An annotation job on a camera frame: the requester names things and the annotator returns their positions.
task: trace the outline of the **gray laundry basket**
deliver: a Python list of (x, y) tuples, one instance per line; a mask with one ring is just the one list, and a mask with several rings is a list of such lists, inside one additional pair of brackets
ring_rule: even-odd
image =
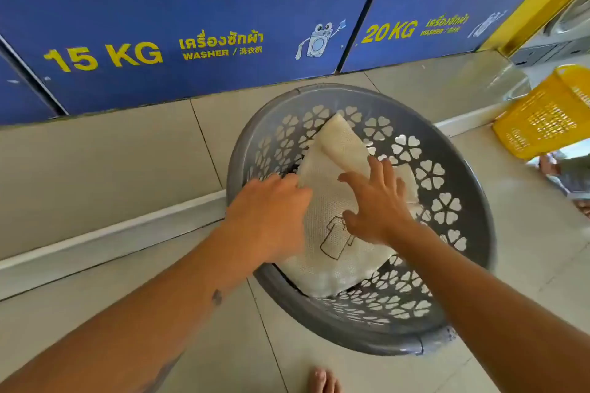
[[(490, 268), (496, 245), (490, 210), (471, 169), (451, 142), (422, 116), (380, 93), (343, 84), (314, 84), (262, 107), (232, 152), (228, 203), (253, 177), (295, 171), (309, 140), (339, 112), (371, 154), (409, 163), (429, 225), (457, 251)], [(274, 264), (255, 277), (295, 320), (338, 345), (371, 354), (420, 354), (452, 340), (444, 312), (419, 274), (393, 256), (371, 278), (332, 298), (302, 294)]]

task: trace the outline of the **white mesh laundry bag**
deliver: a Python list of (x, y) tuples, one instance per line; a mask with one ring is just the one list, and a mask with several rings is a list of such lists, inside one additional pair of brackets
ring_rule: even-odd
[[(300, 186), (313, 189), (304, 218), (306, 248), (303, 255), (278, 264), (281, 271), (304, 294), (332, 296), (368, 278), (394, 251), (366, 243), (348, 233), (342, 212), (358, 211), (355, 195), (348, 184), (338, 181), (345, 171), (368, 177), (369, 152), (350, 126), (335, 114), (316, 134), (299, 166)], [(396, 168), (408, 186), (408, 202), (418, 208), (418, 186), (409, 165)]]

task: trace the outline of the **laundry basket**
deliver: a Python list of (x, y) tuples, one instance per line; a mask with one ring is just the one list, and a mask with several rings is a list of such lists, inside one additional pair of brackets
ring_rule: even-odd
[[(314, 84), (284, 93), (262, 107), (232, 153), (228, 203), (251, 178), (296, 171), (309, 140), (336, 112), (371, 154), (391, 158), (394, 164), (409, 163), (423, 206), (417, 220), (489, 268), (495, 249), (491, 214), (465, 160), (422, 116), (394, 99), (354, 86)], [(352, 350), (421, 354), (453, 338), (443, 310), (420, 275), (396, 255), (370, 278), (330, 298), (305, 296), (274, 264), (263, 264), (255, 277), (295, 320)]]
[(590, 70), (556, 68), (493, 125), (515, 156), (530, 160), (590, 137)]

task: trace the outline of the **basket rim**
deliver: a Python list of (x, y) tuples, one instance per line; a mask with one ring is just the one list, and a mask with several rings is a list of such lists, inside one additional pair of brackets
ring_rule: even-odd
[[(462, 157), (461, 153), (456, 149), (448, 137), (434, 126), (431, 121), (425, 119), (413, 109), (393, 98), (358, 86), (338, 83), (309, 84), (287, 91), (262, 106), (243, 128), (234, 146), (234, 150), (232, 151), (226, 180), (227, 204), (231, 204), (232, 200), (237, 196), (243, 186), (244, 158), (260, 121), (272, 113), (278, 106), (281, 106), (285, 100), (297, 98), (299, 96), (307, 95), (309, 92), (324, 89), (354, 91), (361, 93), (364, 96), (372, 96), (386, 101), (387, 103), (392, 103), (398, 108), (422, 119), (443, 141), (446, 142), (450, 149), (459, 157), (463, 166), (465, 166), (469, 176), (475, 183), (477, 194), (482, 200), (485, 220), (489, 225), (490, 230), (489, 258), (485, 268), (487, 270), (493, 270), (497, 260), (496, 231), (487, 197), (471, 169), (471, 166), (469, 166), (467, 161)], [(427, 329), (420, 334), (408, 333), (403, 335), (393, 335), (379, 332), (377, 329), (369, 330), (352, 327), (344, 321), (335, 320), (328, 317), (325, 313), (316, 310), (316, 308), (310, 307), (306, 300), (307, 297), (295, 291), (287, 283), (287, 280), (285, 280), (280, 274), (274, 264), (262, 264), (254, 272), (254, 276), (270, 297), (293, 319), (320, 337), (354, 351), (373, 355), (422, 354), (425, 348), (431, 345), (437, 345), (440, 342), (448, 342), (449, 340), (449, 325), (445, 320), (441, 320), (439, 323), (436, 323), (430, 329)]]

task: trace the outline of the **washing machine cartoon icon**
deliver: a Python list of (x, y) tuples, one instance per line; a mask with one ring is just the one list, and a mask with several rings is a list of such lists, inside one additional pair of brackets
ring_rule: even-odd
[(309, 44), (307, 45), (307, 55), (309, 57), (320, 57), (324, 53), (324, 50), (326, 50), (326, 46), (328, 45), (330, 38), (344, 27), (346, 27), (346, 19), (340, 22), (338, 28), (335, 31), (332, 26), (332, 22), (328, 22), (325, 26), (322, 24), (316, 25), (312, 35), (299, 44), (295, 59), (301, 59), (303, 46), (307, 41), (309, 41)]

